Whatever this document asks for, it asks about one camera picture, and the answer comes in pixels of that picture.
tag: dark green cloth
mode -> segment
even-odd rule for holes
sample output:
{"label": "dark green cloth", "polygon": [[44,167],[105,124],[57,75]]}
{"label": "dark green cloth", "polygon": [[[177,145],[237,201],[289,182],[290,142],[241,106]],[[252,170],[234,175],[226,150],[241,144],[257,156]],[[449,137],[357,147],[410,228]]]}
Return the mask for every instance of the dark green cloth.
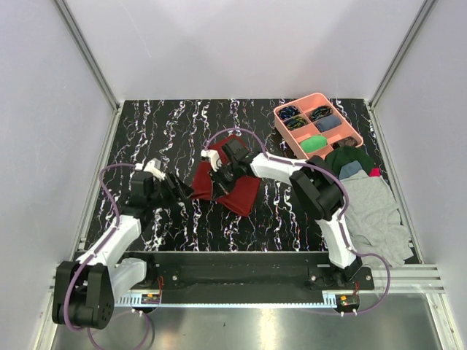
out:
{"label": "dark green cloth", "polygon": [[370,174],[374,168],[374,161],[360,148],[351,146],[342,146],[326,156],[326,163],[331,167],[332,171],[339,175],[341,168],[353,161],[357,160],[361,165],[362,169]]}

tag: red fabric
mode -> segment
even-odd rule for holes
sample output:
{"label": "red fabric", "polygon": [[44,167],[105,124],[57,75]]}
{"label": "red fabric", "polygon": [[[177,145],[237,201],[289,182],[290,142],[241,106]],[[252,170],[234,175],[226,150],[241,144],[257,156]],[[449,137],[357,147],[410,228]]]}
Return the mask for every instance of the red fabric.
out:
{"label": "red fabric", "polygon": [[[230,139],[237,139],[243,145],[244,142],[238,136],[232,135],[216,144],[209,146],[209,149],[215,149],[219,152],[220,159],[223,163],[227,162],[227,157],[222,151],[221,147]],[[210,201],[212,198],[212,183],[209,176],[211,165],[208,162],[201,162],[195,173],[195,178],[191,187],[195,190],[192,199],[205,199]],[[218,203],[223,204],[225,207],[238,215],[247,217],[250,215],[251,208],[255,203],[258,188],[260,187],[260,179],[257,177],[243,176],[237,180],[235,188],[228,195],[217,200]]]}
{"label": "red fabric", "polygon": [[370,171],[370,174],[368,175],[370,177],[380,177],[381,176],[381,172],[379,171],[379,168],[373,168],[371,171]]}

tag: marble tabletop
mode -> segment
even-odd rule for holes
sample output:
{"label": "marble tabletop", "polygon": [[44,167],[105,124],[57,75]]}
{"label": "marble tabletop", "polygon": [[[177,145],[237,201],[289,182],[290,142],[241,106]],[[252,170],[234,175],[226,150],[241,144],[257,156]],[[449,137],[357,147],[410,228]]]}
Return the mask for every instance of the marble tabletop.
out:
{"label": "marble tabletop", "polygon": [[[293,158],[274,129],[273,109],[290,100],[165,100],[126,101],[112,144],[108,164],[162,161],[164,171],[175,172],[191,184],[205,140],[224,128],[254,131],[275,155]],[[363,149],[387,178],[366,105],[360,99],[331,99],[364,139]],[[253,137],[241,136],[250,149],[259,150]],[[115,198],[128,189],[131,170],[108,171],[105,182]],[[109,226],[113,212],[99,194],[85,249]],[[241,217],[219,203],[195,200],[178,209],[156,209],[154,221],[129,251],[319,251],[320,228],[299,206],[291,188],[263,180],[249,217]]]}

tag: pink box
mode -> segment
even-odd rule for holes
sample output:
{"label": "pink box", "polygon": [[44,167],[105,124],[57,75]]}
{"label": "pink box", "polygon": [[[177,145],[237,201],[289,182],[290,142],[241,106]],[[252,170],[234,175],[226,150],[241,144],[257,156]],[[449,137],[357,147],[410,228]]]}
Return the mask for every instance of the pink box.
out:
{"label": "pink box", "polygon": [[[332,128],[324,133],[320,133],[316,126],[310,121],[310,114],[319,106],[329,106],[333,110],[333,114],[339,117],[342,124]],[[290,131],[285,126],[284,122],[279,118],[279,110],[286,106],[295,106],[299,111],[299,117],[305,119],[307,124],[301,128]],[[299,98],[289,102],[288,104],[283,104],[274,109],[274,126],[280,132],[285,142],[292,149],[293,153],[298,159],[310,159],[314,155],[319,155],[321,158],[333,151],[332,144],[335,144],[337,141],[345,139],[346,137],[353,137],[357,140],[357,146],[360,147],[363,144],[363,138],[360,134],[350,125],[349,122],[342,116],[342,114],[332,105],[332,103],[324,96],[322,93],[313,93],[311,95]],[[317,151],[311,153],[305,153],[300,147],[300,142],[308,139],[314,135],[323,135],[327,138],[328,144]]]}

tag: blue cloth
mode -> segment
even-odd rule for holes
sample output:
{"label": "blue cloth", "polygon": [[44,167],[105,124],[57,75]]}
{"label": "blue cloth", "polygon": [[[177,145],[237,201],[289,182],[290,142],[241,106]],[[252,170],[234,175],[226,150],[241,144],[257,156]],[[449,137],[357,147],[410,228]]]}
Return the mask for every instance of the blue cloth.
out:
{"label": "blue cloth", "polygon": [[348,179],[351,176],[354,176],[357,172],[362,169],[362,165],[358,162],[358,160],[354,160],[351,163],[346,164],[341,168],[341,172],[339,173],[339,180]]}
{"label": "blue cloth", "polygon": [[333,129],[341,124],[341,119],[336,115],[332,114],[328,115],[327,117],[324,117],[323,119],[318,120],[314,125],[321,133],[324,133],[325,131]]}

